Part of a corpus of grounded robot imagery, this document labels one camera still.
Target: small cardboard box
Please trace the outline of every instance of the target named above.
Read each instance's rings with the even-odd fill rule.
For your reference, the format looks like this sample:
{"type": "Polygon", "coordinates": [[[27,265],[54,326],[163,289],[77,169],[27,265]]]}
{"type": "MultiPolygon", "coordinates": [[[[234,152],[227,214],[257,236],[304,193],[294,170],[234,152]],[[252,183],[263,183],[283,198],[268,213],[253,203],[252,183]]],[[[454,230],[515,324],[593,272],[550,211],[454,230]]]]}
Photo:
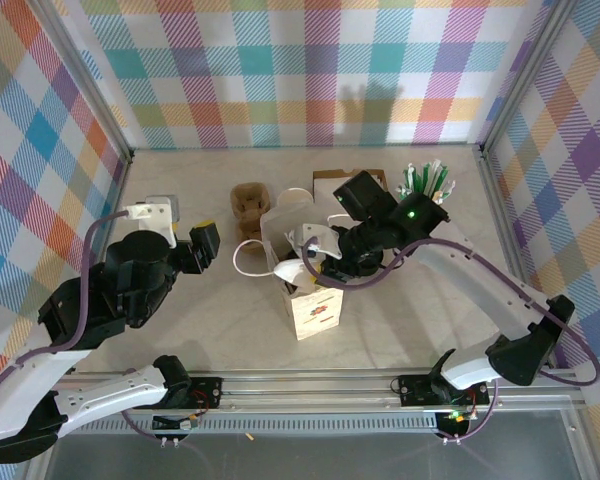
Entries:
{"type": "MultiPolygon", "coordinates": [[[[260,219],[262,242],[270,270],[292,251],[285,233],[302,223],[327,224],[324,211],[313,203],[278,206],[260,219]]],[[[296,338],[303,340],[340,323],[343,291],[317,286],[311,293],[294,290],[288,283],[273,275],[293,321],[296,338]]]]}
{"type": "MultiPolygon", "coordinates": [[[[357,168],[350,172],[344,170],[318,170],[313,172],[313,198],[316,205],[323,208],[327,213],[329,225],[338,225],[340,227],[351,228],[359,222],[352,220],[340,202],[333,195],[338,188],[342,186],[351,177],[360,173],[363,169],[357,168]]],[[[386,190],[387,177],[384,170],[364,169],[386,190]]]]}

